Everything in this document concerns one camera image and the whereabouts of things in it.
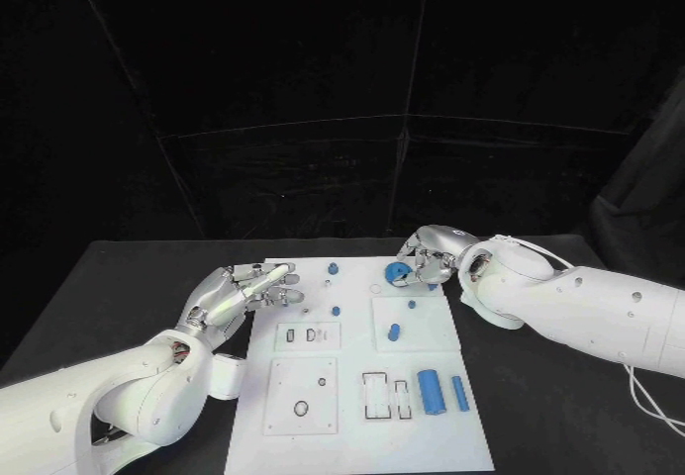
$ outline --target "black backdrop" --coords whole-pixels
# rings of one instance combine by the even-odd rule
[[[603,8],[6,2],[2,353],[95,239],[577,230],[685,62]]]

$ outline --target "robotic hand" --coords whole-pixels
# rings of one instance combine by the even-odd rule
[[[294,264],[219,268],[193,291],[175,330],[140,347],[0,390],[0,462],[12,474],[111,474],[178,441],[206,396],[238,397],[244,360],[212,354],[245,311],[299,303],[274,287],[299,282]],[[91,419],[110,424],[92,441]]]
[[[524,324],[547,338],[593,356],[623,363],[630,393],[642,410],[666,418],[633,368],[685,377],[685,293],[636,277],[591,267],[574,267],[547,249],[514,237],[480,241],[447,226],[424,226],[397,257],[415,252],[415,270],[395,278],[398,287],[436,284],[459,275],[462,301],[499,327]],[[547,257],[557,259],[555,270]],[[635,398],[633,385],[648,396],[655,414]]]

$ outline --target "blue object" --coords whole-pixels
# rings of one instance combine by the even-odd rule
[[[469,410],[467,393],[464,392],[464,385],[462,384],[462,376],[453,376],[454,392],[457,393],[457,402],[460,403],[460,410],[464,413]]]
[[[388,339],[391,341],[397,341],[398,337],[400,337],[400,326],[397,324],[392,324],[390,326]]]
[[[447,411],[443,390],[440,389],[439,373],[434,369],[426,369],[418,372],[417,376],[426,414],[437,416]]]
[[[397,277],[411,272],[411,267],[404,262],[392,262],[385,267],[385,280],[392,285]]]

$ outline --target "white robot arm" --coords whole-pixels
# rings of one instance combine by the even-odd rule
[[[528,324],[547,338],[593,356],[623,363],[630,391],[633,367],[685,377],[685,293],[636,277],[574,267],[547,249],[514,237],[480,241],[447,226],[426,226],[397,257],[415,252],[415,269],[395,286],[436,284],[459,275],[462,301],[503,329]],[[565,269],[555,270],[554,257]],[[661,412],[658,414],[685,436]]]
[[[0,390],[0,463],[12,474],[104,475],[176,442],[206,396],[238,397],[244,360],[212,354],[244,313],[304,300],[294,264],[219,268],[198,286],[178,326],[140,347]],[[110,424],[91,439],[92,415]]]

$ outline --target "black tablecloth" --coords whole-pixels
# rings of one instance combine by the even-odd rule
[[[601,266],[581,237],[528,239],[574,264]],[[175,326],[193,288],[219,266],[265,257],[394,255],[402,241],[95,242],[7,361],[0,385],[144,343]],[[457,279],[444,291],[496,473],[685,473],[685,439],[633,405],[623,368],[528,327],[512,332],[490,325],[460,303]],[[22,309],[9,305],[13,318]],[[251,321],[221,352],[245,356],[250,330]],[[653,373],[643,381],[666,414],[685,413],[685,381]],[[186,437],[120,473],[222,474],[235,405],[209,398]]]

